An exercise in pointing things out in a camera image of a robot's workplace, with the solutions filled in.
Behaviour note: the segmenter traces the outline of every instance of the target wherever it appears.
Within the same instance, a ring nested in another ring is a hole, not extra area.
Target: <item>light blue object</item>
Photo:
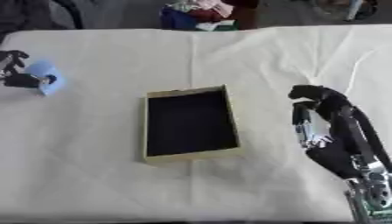
[[[44,83],[44,82],[41,82],[41,84],[39,84],[38,89],[44,95],[51,95],[57,90],[59,90],[60,88],[63,88],[66,84],[66,80],[61,75],[59,70],[57,70],[54,64],[46,60],[37,61],[29,65],[24,71],[27,74],[31,74],[40,79],[44,79],[47,75],[50,74],[56,77],[56,81],[53,82],[52,84]]]

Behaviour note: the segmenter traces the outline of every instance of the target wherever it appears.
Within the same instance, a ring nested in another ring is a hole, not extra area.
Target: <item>clothing pile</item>
[[[235,21],[229,19],[234,6],[221,0],[178,0],[161,11],[161,25],[167,30],[232,31]]]

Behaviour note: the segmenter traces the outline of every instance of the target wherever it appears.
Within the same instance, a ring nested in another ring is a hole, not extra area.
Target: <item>wooden tray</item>
[[[147,163],[242,153],[225,86],[148,93],[145,105]]]

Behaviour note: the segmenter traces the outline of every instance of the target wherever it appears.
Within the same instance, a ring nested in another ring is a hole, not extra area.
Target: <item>fabric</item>
[[[178,0],[176,3],[168,4],[168,6],[182,12],[202,9],[194,0]]]
[[[198,28],[198,29],[200,29],[202,31],[213,32],[219,26],[233,27],[234,23],[235,23],[234,20],[223,20],[223,21],[220,21],[219,23],[202,23],[202,24],[197,24],[196,28]]]
[[[223,2],[217,3],[213,7],[213,9],[215,11],[217,11],[224,18],[228,18],[231,15],[231,13],[233,11],[233,8],[234,7],[232,5],[229,5],[229,4],[226,4],[226,3],[223,3]]]
[[[190,10],[187,14],[196,18],[199,23],[220,22],[224,19],[224,17],[215,10]]]
[[[347,93],[392,153],[391,25],[239,32],[24,31],[5,50],[50,60],[67,85],[0,88],[0,218],[350,221],[344,183],[291,125],[296,84]],[[227,85],[243,157],[140,159],[148,92]]]
[[[161,28],[165,30],[193,31],[198,23],[196,18],[171,7],[164,7],[160,15]]]

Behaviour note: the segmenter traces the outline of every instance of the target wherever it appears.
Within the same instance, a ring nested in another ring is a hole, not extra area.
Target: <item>red cloth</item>
[[[199,23],[216,23],[225,19],[215,10],[190,10],[187,13],[196,18]]]

